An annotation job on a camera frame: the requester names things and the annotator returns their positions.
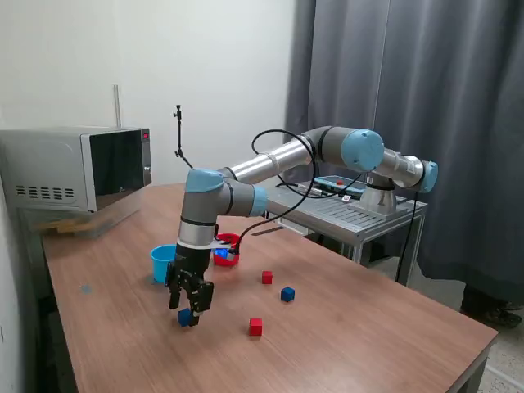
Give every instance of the person's shoe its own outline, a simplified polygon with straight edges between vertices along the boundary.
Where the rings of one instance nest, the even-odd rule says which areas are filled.
[[[484,323],[492,328],[513,329],[522,322],[522,317],[509,313],[505,309],[493,309],[491,311],[486,311],[483,314],[470,314],[464,309],[461,309],[460,312],[467,315],[469,318],[473,318],[477,322]]]
[[[519,311],[522,309],[522,305],[516,305],[511,301],[506,301],[500,308],[503,311]]]

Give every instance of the white wall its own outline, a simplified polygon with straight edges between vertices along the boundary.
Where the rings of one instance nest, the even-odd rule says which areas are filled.
[[[116,9],[123,122],[151,128],[154,183],[187,173],[173,153],[175,104],[197,167],[242,162],[258,132],[283,127],[295,0],[116,0]],[[280,141],[266,136],[260,148]]]
[[[115,124],[113,9],[106,0],[2,0],[1,127]]]
[[[118,84],[123,124],[151,129],[154,183],[187,173],[175,104],[188,159],[234,165],[284,125],[295,1],[4,0],[0,127],[114,125]]]
[[[20,257],[0,180],[0,391],[34,388],[35,299]]]

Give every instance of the small cube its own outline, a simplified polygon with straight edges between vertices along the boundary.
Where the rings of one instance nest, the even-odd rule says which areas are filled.
[[[191,322],[191,310],[190,309],[181,309],[177,314],[177,318],[178,318],[178,323],[180,323],[180,326],[182,328],[189,326],[189,323]]]
[[[280,292],[280,300],[292,301],[295,299],[295,290],[291,287],[285,287]]]
[[[269,270],[264,270],[262,272],[262,283],[263,284],[273,284],[273,272]]]
[[[251,318],[249,320],[249,335],[262,336],[262,318]]]

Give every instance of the microwave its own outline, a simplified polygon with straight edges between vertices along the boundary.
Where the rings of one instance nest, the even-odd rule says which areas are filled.
[[[149,129],[0,130],[4,192],[20,208],[94,213],[151,183]]]

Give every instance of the blue cube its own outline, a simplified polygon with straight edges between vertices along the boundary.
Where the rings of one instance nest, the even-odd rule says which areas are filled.
[[[280,292],[280,300],[292,301],[295,299],[295,290],[291,287],[285,287]]]
[[[189,323],[191,322],[191,310],[190,309],[181,309],[177,314],[177,318],[178,318],[178,323],[180,323],[180,326],[182,328],[189,326]]]

